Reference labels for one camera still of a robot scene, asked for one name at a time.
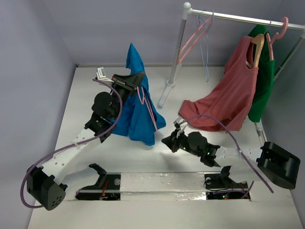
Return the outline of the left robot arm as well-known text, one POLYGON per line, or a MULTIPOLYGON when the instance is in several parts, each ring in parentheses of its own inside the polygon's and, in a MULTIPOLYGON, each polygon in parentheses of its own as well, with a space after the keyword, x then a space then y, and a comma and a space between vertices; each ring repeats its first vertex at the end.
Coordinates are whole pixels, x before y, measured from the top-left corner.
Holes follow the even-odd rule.
POLYGON ((61 204, 68 187, 63 184, 64 178, 72 173, 86 153, 112 134, 122 115, 123 105, 135 95, 144 76, 144 72, 114 74, 111 79, 97 75, 93 81, 107 86, 110 92, 100 92, 95 96, 90 120, 69 145, 55 150, 29 167, 20 188, 20 198, 24 199, 23 191, 26 190, 39 202, 39 208, 48 211, 61 204))

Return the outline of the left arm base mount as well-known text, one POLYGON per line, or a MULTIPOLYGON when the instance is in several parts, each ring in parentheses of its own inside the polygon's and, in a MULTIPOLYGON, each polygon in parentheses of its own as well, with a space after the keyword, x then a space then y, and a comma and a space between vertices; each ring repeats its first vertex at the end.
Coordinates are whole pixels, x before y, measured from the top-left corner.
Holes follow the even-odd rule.
POLYGON ((89 167, 94 169, 99 177, 95 184, 77 190, 75 198, 77 200, 120 200, 121 173, 107 173, 96 163, 90 164, 89 167))

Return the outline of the blue t shirt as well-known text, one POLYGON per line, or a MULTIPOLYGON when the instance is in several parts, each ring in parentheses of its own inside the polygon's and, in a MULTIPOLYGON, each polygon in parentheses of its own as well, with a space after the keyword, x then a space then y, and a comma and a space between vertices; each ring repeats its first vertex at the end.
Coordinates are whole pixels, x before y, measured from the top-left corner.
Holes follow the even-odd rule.
MULTIPOLYGON (((166 127, 166 121, 161 116, 153 105, 153 102, 149 93, 149 82, 145 75, 142 83, 139 87, 143 87, 147 92, 154 115, 158 130, 166 127)), ((155 144, 155 128, 151 121, 151 117, 148 113, 146 105, 141 105, 137 91, 135 95, 128 97, 125 104, 123 105, 121 117, 114 128, 113 133, 121 136, 128 136, 132 141, 141 141, 148 146, 155 144)))

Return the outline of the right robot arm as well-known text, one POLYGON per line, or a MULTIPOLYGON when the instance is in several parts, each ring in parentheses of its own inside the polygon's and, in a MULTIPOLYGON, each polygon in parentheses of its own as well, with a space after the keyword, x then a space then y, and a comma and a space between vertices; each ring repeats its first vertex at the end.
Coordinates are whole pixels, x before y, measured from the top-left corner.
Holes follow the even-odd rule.
POLYGON ((260 148, 238 150, 210 144, 200 132, 175 130, 162 139, 173 153, 184 150, 208 167, 219 167, 219 181, 224 187, 235 182, 270 181, 284 189, 295 189, 300 159, 275 143, 265 142, 260 148))

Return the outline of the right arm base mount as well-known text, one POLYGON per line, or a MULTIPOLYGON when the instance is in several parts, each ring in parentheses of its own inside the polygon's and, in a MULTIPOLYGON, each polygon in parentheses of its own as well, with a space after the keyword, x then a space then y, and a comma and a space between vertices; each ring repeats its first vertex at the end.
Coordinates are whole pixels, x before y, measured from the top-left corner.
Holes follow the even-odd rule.
POLYGON ((218 173, 204 175, 203 187, 207 200, 251 199, 248 183, 233 181, 229 178, 230 170, 231 166, 226 166, 218 173))

